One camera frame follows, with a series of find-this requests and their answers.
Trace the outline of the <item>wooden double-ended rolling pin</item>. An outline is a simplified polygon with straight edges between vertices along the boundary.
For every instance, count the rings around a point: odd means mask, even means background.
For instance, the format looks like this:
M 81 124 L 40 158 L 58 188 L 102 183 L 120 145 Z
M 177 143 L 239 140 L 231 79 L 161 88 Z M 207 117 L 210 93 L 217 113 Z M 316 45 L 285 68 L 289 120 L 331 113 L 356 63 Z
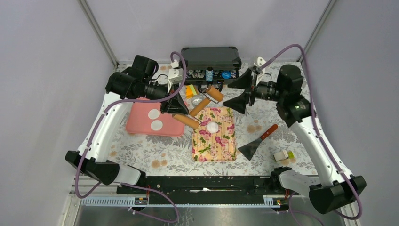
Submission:
M 210 102 L 217 104 L 222 102 L 224 99 L 224 95 L 212 85 L 208 85 L 208 87 L 202 92 L 202 95 L 204 96 L 204 99 L 198 103 L 188 115 L 175 113 L 172 114 L 172 118 L 192 129 L 197 129 L 202 123 L 202 121 L 197 118 L 198 113 L 207 107 Z

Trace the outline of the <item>white dough ball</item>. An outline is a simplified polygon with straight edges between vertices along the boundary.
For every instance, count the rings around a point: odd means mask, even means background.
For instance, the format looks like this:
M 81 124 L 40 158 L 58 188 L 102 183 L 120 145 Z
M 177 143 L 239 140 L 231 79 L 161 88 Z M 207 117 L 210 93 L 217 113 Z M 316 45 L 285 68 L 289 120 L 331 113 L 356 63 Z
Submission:
M 209 122 L 206 126 L 206 130 L 211 134 L 215 134 L 219 131 L 219 125 L 216 122 Z

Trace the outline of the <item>floral yellow tray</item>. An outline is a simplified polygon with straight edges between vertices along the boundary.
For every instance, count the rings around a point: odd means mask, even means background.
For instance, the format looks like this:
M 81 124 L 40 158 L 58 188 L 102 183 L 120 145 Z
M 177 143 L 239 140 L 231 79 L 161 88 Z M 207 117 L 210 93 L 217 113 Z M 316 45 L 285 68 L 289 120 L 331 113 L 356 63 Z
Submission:
M 231 108 L 205 108 L 198 114 L 202 123 L 192 132 L 192 159 L 194 161 L 235 161 L 237 158 L 235 118 Z M 206 130 L 209 122 L 216 122 L 219 131 Z

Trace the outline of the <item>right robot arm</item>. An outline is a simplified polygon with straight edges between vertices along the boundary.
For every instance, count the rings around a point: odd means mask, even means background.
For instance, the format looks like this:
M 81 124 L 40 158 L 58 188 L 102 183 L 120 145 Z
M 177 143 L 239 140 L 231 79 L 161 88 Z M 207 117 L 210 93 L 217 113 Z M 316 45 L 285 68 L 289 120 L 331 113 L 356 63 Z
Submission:
M 274 101 L 278 115 L 305 147 L 317 171 L 318 180 L 302 175 L 289 167 L 278 167 L 271 173 L 270 188 L 276 194 L 290 190 L 306 196 L 320 214 L 337 211 L 356 202 L 366 187 L 362 176 L 355 176 L 338 157 L 325 137 L 314 105 L 302 94 L 304 78 L 299 67 L 280 67 L 276 81 L 264 82 L 267 63 L 260 58 L 228 86 L 241 89 L 241 95 L 223 105 L 239 113 L 257 99 Z

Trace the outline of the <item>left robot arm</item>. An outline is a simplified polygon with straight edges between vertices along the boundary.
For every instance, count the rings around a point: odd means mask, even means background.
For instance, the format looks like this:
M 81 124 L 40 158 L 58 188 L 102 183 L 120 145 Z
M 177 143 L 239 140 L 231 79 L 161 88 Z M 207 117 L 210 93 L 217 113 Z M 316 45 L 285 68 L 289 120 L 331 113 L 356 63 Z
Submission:
M 172 52 L 170 58 L 172 71 L 165 85 L 151 81 L 159 65 L 141 55 L 134 58 L 130 67 L 109 77 L 96 122 L 78 150 L 68 151 L 65 156 L 78 175 L 85 174 L 104 185 L 125 183 L 136 194 L 145 190 L 146 181 L 139 170 L 112 162 L 108 157 L 112 139 L 132 103 L 160 103 L 161 113 L 188 115 L 179 94 L 187 73 L 184 59 L 178 52 Z

